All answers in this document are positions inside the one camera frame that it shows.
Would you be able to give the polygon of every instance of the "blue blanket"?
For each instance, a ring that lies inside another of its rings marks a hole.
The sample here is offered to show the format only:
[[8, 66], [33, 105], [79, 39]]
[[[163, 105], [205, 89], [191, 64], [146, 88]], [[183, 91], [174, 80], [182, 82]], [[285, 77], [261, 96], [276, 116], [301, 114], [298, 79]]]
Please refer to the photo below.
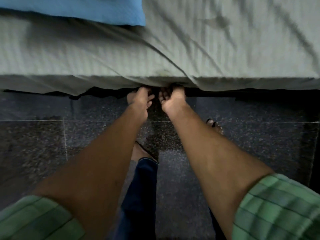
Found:
[[113, 25], [146, 25], [142, 0], [0, 0], [0, 7]]

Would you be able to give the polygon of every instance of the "tiled floor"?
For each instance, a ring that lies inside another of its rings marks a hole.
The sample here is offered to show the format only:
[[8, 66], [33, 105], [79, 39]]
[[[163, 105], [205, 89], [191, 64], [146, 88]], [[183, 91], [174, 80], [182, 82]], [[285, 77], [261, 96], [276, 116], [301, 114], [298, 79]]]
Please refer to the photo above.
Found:
[[[304, 102], [189, 97], [203, 120], [213, 118], [225, 135], [276, 172], [308, 185], [319, 131], [319, 111]], [[126, 108], [126, 100], [83, 96], [0, 93], [0, 209], [33, 189], [73, 157]], [[154, 103], [138, 140], [159, 154], [158, 238], [214, 236], [206, 201], [173, 125]], [[122, 198], [133, 176], [131, 163]]]

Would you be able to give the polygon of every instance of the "floor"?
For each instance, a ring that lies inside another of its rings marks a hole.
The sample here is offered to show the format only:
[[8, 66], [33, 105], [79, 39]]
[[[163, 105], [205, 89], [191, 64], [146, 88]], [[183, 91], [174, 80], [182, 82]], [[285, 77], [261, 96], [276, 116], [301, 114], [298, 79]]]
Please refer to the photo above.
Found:
[[[188, 97], [206, 120], [276, 172], [309, 185], [319, 111], [292, 98]], [[125, 98], [0, 93], [0, 209], [72, 158], [126, 108]], [[138, 140], [159, 154], [158, 238], [211, 239], [208, 206], [173, 125], [154, 103]], [[130, 165], [123, 195], [133, 176]]]

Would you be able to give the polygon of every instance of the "pant leg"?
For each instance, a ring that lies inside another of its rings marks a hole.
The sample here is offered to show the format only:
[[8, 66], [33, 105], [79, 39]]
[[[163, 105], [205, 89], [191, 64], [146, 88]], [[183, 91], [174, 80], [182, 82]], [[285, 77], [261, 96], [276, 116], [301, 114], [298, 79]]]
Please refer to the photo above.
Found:
[[121, 205], [120, 222], [113, 239], [156, 239], [156, 187], [158, 163], [138, 161], [134, 178]]
[[212, 213], [210, 208], [209, 208], [209, 211], [210, 211], [210, 216], [212, 220], [212, 225], [213, 225], [214, 231], [216, 232], [216, 240], [227, 240], [223, 231], [221, 230], [221, 227], [219, 226], [217, 219], [214, 217], [214, 214]]

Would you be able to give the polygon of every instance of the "gray fabric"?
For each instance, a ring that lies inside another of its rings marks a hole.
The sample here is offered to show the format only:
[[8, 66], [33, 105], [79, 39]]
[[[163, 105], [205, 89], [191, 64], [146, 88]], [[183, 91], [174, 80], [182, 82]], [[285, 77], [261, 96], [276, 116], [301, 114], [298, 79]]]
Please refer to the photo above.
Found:
[[2, 11], [0, 89], [320, 89], [320, 0], [143, 0], [143, 8], [146, 27], [128, 28]]

